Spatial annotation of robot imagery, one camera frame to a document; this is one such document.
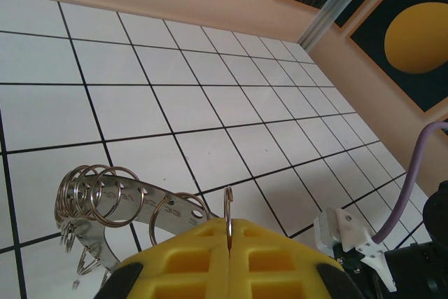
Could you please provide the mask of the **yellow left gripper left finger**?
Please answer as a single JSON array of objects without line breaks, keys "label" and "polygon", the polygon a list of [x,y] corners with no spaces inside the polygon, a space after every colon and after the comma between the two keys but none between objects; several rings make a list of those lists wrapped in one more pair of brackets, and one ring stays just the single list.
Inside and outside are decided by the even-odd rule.
[{"label": "yellow left gripper left finger", "polygon": [[125,259],[97,298],[227,298],[225,220],[215,218]]}]

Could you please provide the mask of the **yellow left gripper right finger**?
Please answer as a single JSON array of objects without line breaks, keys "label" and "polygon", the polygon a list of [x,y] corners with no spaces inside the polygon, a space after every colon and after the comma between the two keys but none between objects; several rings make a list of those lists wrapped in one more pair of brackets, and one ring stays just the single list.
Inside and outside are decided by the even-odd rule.
[{"label": "yellow left gripper right finger", "polygon": [[362,298],[333,258],[244,219],[232,221],[228,298]]}]

